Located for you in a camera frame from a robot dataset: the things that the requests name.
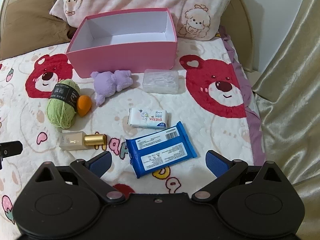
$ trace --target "cosmetic bottle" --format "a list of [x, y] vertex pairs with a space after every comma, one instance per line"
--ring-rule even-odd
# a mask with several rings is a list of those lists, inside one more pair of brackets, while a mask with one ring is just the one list
[[76, 151], [92, 149], [94, 145], [106, 145], [105, 134], [86, 135], [84, 132], [65, 132], [59, 136], [59, 147], [63, 150]]

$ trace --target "purple blanket edge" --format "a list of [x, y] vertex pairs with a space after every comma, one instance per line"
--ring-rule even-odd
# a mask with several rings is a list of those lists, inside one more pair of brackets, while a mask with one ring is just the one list
[[241, 94], [243, 97], [245, 113], [247, 116], [247, 122], [249, 126], [249, 135], [251, 141], [252, 155], [253, 155], [253, 164], [257, 166], [263, 165], [266, 159], [266, 155], [262, 150], [262, 131], [260, 131], [261, 119], [259, 116], [249, 108], [251, 102], [251, 85], [249, 81], [244, 77], [242, 72], [242, 65], [235, 60], [235, 50], [229, 45], [228, 41], [231, 39], [230, 36], [226, 33], [226, 30], [223, 26], [219, 27], [219, 33], [223, 44], [228, 52], [229, 58], [231, 60], [233, 69], [235, 70], [238, 82], [240, 85]]

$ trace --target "screw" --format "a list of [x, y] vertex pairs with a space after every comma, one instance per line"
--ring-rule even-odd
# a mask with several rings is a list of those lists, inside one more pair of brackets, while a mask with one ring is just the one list
[[195, 197], [197, 199], [207, 199], [210, 197], [210, 193], [208, 191], [198, 191], [195, 193]]
[[122, 197], [122, 193], [120, 191], [110, 191], [107, 193], [107, 198], [114, 200], [114, 199], [119, 199]]

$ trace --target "satin fabric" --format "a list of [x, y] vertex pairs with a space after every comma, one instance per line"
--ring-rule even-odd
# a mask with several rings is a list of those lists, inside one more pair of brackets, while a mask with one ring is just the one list
[[302, 1], [285, 41], [253, 91], [266, 158], [278, 164], [305, 205], [297, 235], [319, 240], [320, 0]]

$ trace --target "blue gripper pad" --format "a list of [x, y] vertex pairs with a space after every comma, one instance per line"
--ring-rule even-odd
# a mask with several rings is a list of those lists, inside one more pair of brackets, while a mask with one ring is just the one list
[[112, 164], [112, 155], [109, 151], [104, 151], [99, 155], [95, 156], [91, 160], [87, 161], [85, 166], [89, 171], [98, 176], [102, 177], [107, 170], [111, 167]]
[[227, 163], [223, 162], [210, 152], [207, 152], [205, 155], [205, 164], [217, 178], [229, 170], [229, 165]]

